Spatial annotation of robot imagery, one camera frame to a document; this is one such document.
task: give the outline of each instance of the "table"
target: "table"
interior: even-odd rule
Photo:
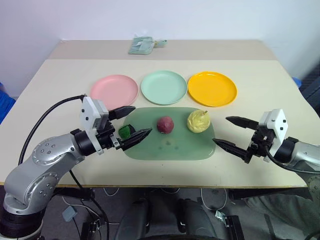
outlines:
[[[143,77],[157,70],[179,73],[187,81],[193,74],[214,71],[231,78],[237,88],[236,100],[223,107],[205,107],[187,94],[168,107],[208,110],[215,136],[247,148],[253,131],[237,127],[228,116],[258,121],[263,112],[282,108],[287,118],[286,136],[320,144],[320,120],[299,92],[294,81],[272,52],[257,40],[169,40],[165,48],[150,55],[128,55],[131,41],[65,41],[42,64],[0,126],[0,183],[16,167],[21,148],[39,117],[61,99],[90,93],[92,85],[111,74],[128,75],[140,85]],[[139,90],[133,104],[158,107]],[[82,128],[80,101],[55,109],[40,125],[26,151],[27,158],[40,141]],[[116,129],[123,119],[113,121]],[[298,175],[263,158],[250,164],[217,147],[210,158],[194,161],[144,161],[109,149],[103,155],[88,156],[73,169],[86,187],[176,186],[209,188],[304,187]],[[69,173],[60,186],[74,185]]]

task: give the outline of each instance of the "yellow plate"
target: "yellow plate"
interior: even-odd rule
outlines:
[[[235,83],[225,75],[203,71],[193,75],[188,82],[188,91],[194,100],[209,107],[220,107],[237,97]]]

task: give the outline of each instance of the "pink plate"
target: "pink plate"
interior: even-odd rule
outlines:
[[[131,105],[138,96],[138,85],[131,77],[110,75],[97,81],[90,97],[103,101],[108,110]]]

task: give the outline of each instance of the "red fruit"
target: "red fruit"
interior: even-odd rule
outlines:
[[[169,116],[161,117],[156,123],[156,128],[162,134],[169,134],[174,129],[174,121]]]

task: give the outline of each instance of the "green tray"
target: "green tray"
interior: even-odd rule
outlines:
[[[212,124],[201,133],[193,133],[187,127],[189,114],[193,107],[142,107],[134,110],[124,120],[136,130],[152,128],[151,133],[139,144],[124,151],[138,160],[203,160],[214,154],[216,144],[212,140],[215,132]],[[157,130],[157,121],[170,116],[174,123],[171,133],[163,134]]]

